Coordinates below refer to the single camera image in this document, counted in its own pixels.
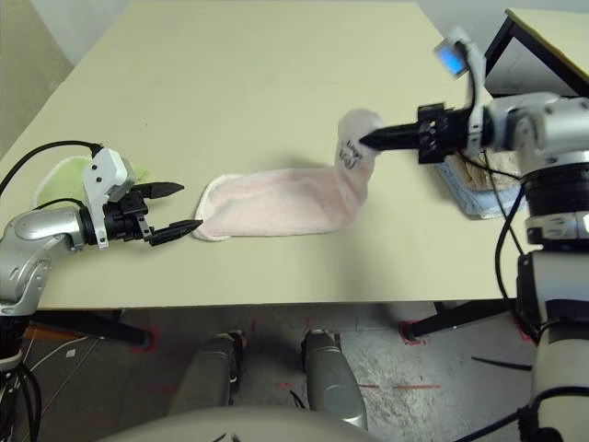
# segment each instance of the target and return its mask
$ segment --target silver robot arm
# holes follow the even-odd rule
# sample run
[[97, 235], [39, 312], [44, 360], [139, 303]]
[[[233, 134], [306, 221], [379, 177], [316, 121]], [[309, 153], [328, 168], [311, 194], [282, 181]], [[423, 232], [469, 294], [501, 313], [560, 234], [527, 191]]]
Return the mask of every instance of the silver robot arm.
[[14, 218], [0, 240], [0, 316], [30, 316], [49, 273], [86, 244], [77, 209], [27, 212]]
[[106, 249], [115, 239], [142, 239], [156, 246], [185, 236], [202, 222], [178, 221], [158, 230], [150, 227], [144, 199], [166, 197], [183, 186], [173, 182], [135, 186], [133, 169], [117, 152], [101, 148], [93, 155], [83, 173], [88, 207], [26, 212], [8, 223], [0, 239], [0, 391], [4, 374], [21, 362], [23, 334], [55, 263], [86, 244]]
[[[456, 51], [445, 52], [444, 57], [446, 64], [460, 67]], [[470, 75], [471, 84], [477, 78]], [[376, 150], [416, 149], [420, 163], [442, 162], [452, 154], [469, 156], [471, 115], [471, 107], [421, 106], [415, 123], [378, 129], [360, 142]], [[589, 99], [563, 99], [550, 93], [513, 96], [495, 99], [482, 115], [480, 146], [518, 153], [520, 182], [530, 211], [525, 221], [527, 239], [541, 246], [518, 262], [517, 310], [535, 328], [538, 344], [531, 400], [520, 417], [522, 440], [585, 441], [589, 422]]]

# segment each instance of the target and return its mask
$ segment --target table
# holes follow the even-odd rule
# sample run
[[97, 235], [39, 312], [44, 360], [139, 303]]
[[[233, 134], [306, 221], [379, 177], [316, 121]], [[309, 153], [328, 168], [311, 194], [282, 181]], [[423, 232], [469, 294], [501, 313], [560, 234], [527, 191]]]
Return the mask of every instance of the table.
[[[191, 218], [224, 173], [332, 165], [338, 119], [367, 107], [390, 124], [419, 105], [463, 106], [433, 55], [441, 36], [411, 3], [139, 2], [130, 4], [0, 162], [37, 145], [102, 142], [186, 190], [150, 203], [156, 227]], [[60, 159], [35, 157], [7, 188], [9, 215], [31, 207]], [[368, 201], [345, 232], [290, 238], [183, 238], [88, 248], [55, 266], [45, 309], [491, 299], [502, 220], [462, 215], [414, 152], [376, 161]], [[522, 238], [523, 216], [515, 220]], [[516, 251], [504, 254], [514, 294]]]
[[513, 37], [580, 96], [589, 97], [589, 14], [506, 9], [507, 18], [485, 52], [487, 75]]

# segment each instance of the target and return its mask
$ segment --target blue folded cloth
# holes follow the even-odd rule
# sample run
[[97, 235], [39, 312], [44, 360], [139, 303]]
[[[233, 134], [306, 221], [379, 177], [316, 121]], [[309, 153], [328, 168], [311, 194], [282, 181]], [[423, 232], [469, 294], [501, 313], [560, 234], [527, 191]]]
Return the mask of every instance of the blue folded cloth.
[[[435, 167], [465, 214], [480, 216], [483, 219], [502, 216], [493, 191], [477, 192], [469, 189], [462, 181], [460, 174], [448, 164], [447, 160], [444, 163], [436, 164]], [[518, 193], [519, 186], [499, 191], [499, 198], [501, 198], [505, 212], [509, 213], [512, 209]], [[526, 203], [523, 200], [519, 210], [525, 207]]]

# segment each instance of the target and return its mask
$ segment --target black table leg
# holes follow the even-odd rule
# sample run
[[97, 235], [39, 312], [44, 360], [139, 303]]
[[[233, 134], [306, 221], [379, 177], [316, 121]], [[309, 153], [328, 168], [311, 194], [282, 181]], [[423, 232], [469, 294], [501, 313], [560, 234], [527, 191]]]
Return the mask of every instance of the black table leg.
[[444, 306], [444, 302], [442, 302], [442, 301], [435, 301], [433, 303], [433, 306], [435, 307], [436, 313], [442, 313], [443, 311], [446, 310], [446, 307]]
[[417, 341], [420, 336], [468, 324], [475, 320], [484, 320], [507, 311], [503, 299], [469, 301], [449, 309], [438, 309], [438, 313], [411, 324], [405, 324], [401, 333], [410, 341]]
[[514, 21], [509, 17], [503, 22], [501, 29], [497, 32], [497, 35], [489, 45], [489, 48], [485, 52], [485, 58], [487, 59], [487, 70], [486, 75], [489, 75], [491, 69], [497, 64], [499, 57], [501, 57], [503, 51], [512, 40], [512, 28], [514, 27]]
[[136, 329], [87, 311], [40, 310], [32, 316], [31, 322], [53, 329], [122, 341], [142, 348], [149, 347], [153, 341], [149, 331]]

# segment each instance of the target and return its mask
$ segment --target concrete floor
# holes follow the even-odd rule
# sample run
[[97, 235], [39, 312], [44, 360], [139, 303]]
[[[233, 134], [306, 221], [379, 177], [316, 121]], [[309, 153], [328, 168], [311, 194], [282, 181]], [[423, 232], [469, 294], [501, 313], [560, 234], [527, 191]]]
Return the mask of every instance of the concrete floor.
[[[133, 310], [124, 321], [158, 330], [156, 348], [136, 353], [99, 341], [43, 417], [41, 441], [94, 441], [163, 416], [196, 348], [235, 327], [249, 339], [235, 404], [294, 407], [289, 389], [306, 399], [300, 342], [308, 326], [341, 333], [341, 344], [362, 387], [369, 431], [386, 441], [449, 441], [511, 413], [527, 401], [530, 375], [486, 366], [472, 355], [530, 364], [534, 345], [501, 315], [419, 345], [406, 345], [400, 320], [434, 313], [431, 303]], [[35, 342], [34, 364], [58, 342]], [[37, 370], [50, 399], [94, 340], [73, 344]], [[22, 439], [27, 426], [18, 426]], [[483, 442], [519, 440], [515, 425]]]

